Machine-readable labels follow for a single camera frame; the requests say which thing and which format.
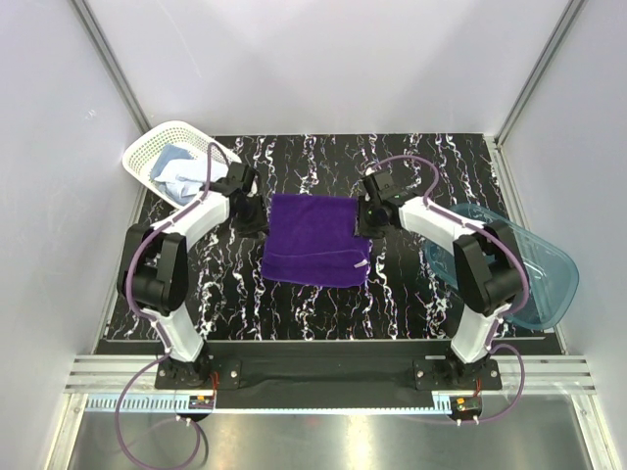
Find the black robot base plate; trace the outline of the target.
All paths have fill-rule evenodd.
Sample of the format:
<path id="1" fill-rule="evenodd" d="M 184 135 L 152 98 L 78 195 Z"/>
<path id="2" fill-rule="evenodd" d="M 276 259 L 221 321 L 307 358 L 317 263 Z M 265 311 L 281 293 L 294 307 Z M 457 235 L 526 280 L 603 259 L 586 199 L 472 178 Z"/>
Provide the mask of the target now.
<path id="1" fill-rule="evenodd" d="M 448 340 L 210 342 L 190 365 L 158 366 L 161 390 L 243 390 L 265 384 L 383 384 L 425 392 L 499 391 L 499 365 L 455 359 Z"/>

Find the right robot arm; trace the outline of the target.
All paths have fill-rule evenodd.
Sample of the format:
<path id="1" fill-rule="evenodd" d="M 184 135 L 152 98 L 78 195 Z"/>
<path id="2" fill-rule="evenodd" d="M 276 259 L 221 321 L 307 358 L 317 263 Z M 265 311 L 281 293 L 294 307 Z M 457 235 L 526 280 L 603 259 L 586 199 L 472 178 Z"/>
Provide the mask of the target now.
<path id="1" fill-rule="evenodd" d="M 498 325 L 529 298 L 515 232 L 503 220 L 487 223 L 467 218 L 422 197 L 358 198 L 358 235 L 383 238 L 392 227 L 415 232 L 454 258 L 464 309 L 436 370 L 454 387 L 466 388 L 485 367 Z"/>

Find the purple microfiber towel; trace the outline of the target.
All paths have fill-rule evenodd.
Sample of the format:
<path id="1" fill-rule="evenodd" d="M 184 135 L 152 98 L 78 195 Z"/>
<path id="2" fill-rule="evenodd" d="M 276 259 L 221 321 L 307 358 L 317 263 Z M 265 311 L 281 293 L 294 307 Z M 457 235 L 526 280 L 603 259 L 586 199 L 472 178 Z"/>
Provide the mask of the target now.
<path id="1" fill-rule="evenodd" d="M 351 198 L 273 195 L 263 278 L 325 288 L 364 284 L 369 241 L 356 235 L 357 215 L 358 201 Z"/>

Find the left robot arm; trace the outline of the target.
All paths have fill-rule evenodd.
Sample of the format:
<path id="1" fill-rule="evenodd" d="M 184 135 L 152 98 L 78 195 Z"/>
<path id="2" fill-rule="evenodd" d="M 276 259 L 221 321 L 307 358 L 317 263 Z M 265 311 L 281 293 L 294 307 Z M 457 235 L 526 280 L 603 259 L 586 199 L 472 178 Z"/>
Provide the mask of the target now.
<path id="1" fill-rule="evenodd" d="M 192 388 L 210 380 L 212 365 L 186 306 L 188 253 L 229 219 L 241 237 L 267 232 L 264 198 L 241 192 L 198 197 L 153 225 L 131 225 L 124 238 L 118 291 L 135 316 L 147 320 L 162 341 L 165 374 L 179 377 Z"/>

